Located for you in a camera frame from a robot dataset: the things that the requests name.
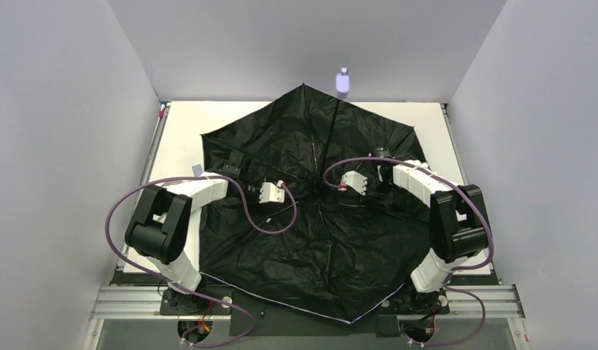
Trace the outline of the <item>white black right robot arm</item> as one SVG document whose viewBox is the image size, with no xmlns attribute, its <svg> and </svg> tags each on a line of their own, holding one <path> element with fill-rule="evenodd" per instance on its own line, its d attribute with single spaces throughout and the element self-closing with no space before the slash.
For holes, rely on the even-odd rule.
<svg viewBox="0 0 598 350">
<path fill-rule="evenodd" d="M 488 266 L 494 242 L 482 190 L 435 173 L 419 160 L 377 157 L 392 165 L 392 183 L 429 209 L 429 250 L 410 274 L 416 292 L 441 291 L 454 273 Z"/>
</svg>

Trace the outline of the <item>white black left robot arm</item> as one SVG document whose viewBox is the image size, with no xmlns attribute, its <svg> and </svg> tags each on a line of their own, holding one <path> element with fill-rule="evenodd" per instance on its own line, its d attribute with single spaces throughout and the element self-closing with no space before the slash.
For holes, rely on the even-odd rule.
<svg viewBox="0 0 598 350">
<path fill-rule="evenodd" d="M 214 301 L 204 295 L 202 275 L 193 265 L 198 252 L 185 251 L 190 218 L 197 210 L 222 200 L 228 185 L 236 181 L 228 176 L 201 172 L 142 185 L 140 197 L 125 232 L 125 243 L 155 267 L 168 285 L 171 305 L 186 312 L 205 311 Z"/>
</svg>

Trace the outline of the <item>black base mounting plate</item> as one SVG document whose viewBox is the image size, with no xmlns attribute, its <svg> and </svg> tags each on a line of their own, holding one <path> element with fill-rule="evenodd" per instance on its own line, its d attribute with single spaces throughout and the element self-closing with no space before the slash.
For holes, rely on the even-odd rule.
<svg viewBox="0 0 598 350">
<path fill-rule="evenodd" d="M 374 333 L 378 337 L 385 337 L 396 336 L 400 330 L 433 335 L 435 317 L 450 311 L 445 292 L 424 295 L 414 292 L 410 287 L 403 287 L 360 320 L 344 324 L 259 299 L 211 279 L 204 279 L 198 292 L 225 300 L 226 304 L 213 303 L 167 288 L 160 292 L 162 300 L 159 312 L 163 316 L 182 317 L 179 331 L 196 327 L 190 337 L 200 341 L 213 330 L 216 316 L 229 317 L 232 336 L 239 335 L 251 326 L 248 316 L 228 306 L 231 302 L 256 318 L 257 324 L 251 333 L 253 336 L 344 336 Z"/>
</svg>

